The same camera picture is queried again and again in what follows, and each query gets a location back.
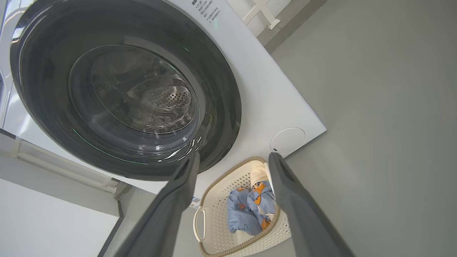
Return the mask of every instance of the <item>beige plastic basket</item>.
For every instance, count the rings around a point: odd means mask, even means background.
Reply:
[[[250,171],[255,164],[265,164],[260,157],[251,157],[230,169],[205,191],[201,206],[194,216],[194,234],[205,257],[243,257],[271,248],[291,236],[286,214],[276,206],[270,225],[256,236],[243,231],[235,234],[227,228],[227,198],[239,187],[250,188]],[[203,238],[197,231],[197,217],[203,213]]]

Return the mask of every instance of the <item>beige cloth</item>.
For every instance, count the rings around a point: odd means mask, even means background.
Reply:
[[[251,187],[260,181],[268,180],[266,169],[263,164],[255,164],[251,169]]]

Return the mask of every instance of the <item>sticker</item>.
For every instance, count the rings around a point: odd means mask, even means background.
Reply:
[[[200,12],[200,15],[207,22],[212,23],[221,13],[221,9],[216,6],[216,0],[192,0],[192,5]]]
[[[200,207],[200,201],[201,201],[200,198],[194,197],[194,198],[192,198],[191,205],[189,205],[189,206],[192,208],[198,209]]]

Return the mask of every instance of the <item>blue cloth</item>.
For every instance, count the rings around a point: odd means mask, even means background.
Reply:
[[[248,205],[248,195],[249,191],[244,188],[235,189],[228,195],[227,221],[228,230],[232,234],[237,230],[246,231],[251,236],[262,232],[258,219]]]
[[[248,194],[249,209],[256,216],[262,229],[270,224],[270,217],[275,214],[275,195],[269,181],[260,181],[253,185],[252,191]]]

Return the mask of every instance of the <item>washing machine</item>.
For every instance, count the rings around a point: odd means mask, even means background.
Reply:
[[[7,0],[2,128],[152,193],[191,152],[195,196],[326,128],[224,0]]]

